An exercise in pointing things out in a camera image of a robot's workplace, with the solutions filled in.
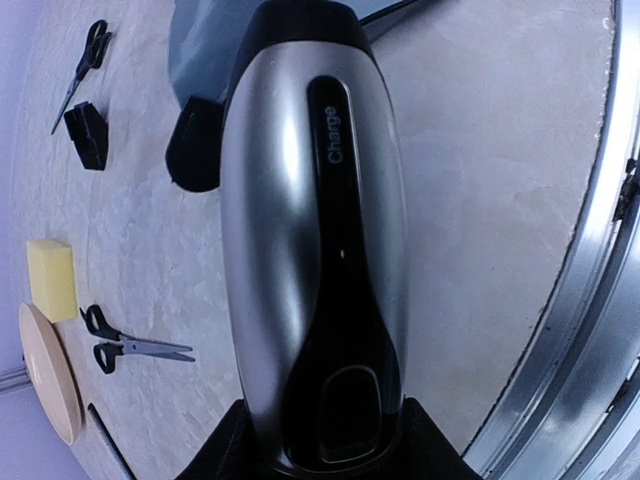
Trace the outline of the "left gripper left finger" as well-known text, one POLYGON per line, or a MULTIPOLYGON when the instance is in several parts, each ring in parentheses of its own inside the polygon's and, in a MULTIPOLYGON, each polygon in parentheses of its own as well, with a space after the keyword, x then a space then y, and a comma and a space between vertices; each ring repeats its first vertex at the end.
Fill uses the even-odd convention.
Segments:
POLYGON ((275 472, 259 459, 250 414, 236 400, 195 457, 176 476, 178 480, 274 479, 275 472))

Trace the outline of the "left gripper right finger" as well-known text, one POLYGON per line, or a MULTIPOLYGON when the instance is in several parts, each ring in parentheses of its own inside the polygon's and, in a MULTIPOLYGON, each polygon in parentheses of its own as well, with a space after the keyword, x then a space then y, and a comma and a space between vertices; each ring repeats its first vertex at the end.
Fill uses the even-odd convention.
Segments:
POLYGON ((394 478, 410 480, 477 480, 419 401, 406 397, 402 409, 402 435, 394 453, 394 478))

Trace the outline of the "silver black hair clipper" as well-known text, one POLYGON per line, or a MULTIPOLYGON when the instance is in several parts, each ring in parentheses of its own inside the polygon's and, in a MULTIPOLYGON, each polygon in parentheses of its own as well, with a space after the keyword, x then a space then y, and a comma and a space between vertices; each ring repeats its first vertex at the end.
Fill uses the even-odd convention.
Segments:
POLYGON ((227 97, 221 226, 239 377, 261 463, 351 479, 401 430, 407 226, 393 107, 335 1, 266 1, 227 97))

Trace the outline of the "grey zip pouch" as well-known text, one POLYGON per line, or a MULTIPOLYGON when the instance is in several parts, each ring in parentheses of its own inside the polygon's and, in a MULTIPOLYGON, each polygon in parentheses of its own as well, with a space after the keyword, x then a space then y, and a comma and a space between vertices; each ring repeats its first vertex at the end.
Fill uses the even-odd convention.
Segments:
POLYGON ((368 20, 350 1, 177 2, 171 180, 218 191, 225 214, 252 222, 401 212, 397 122, 368 20))

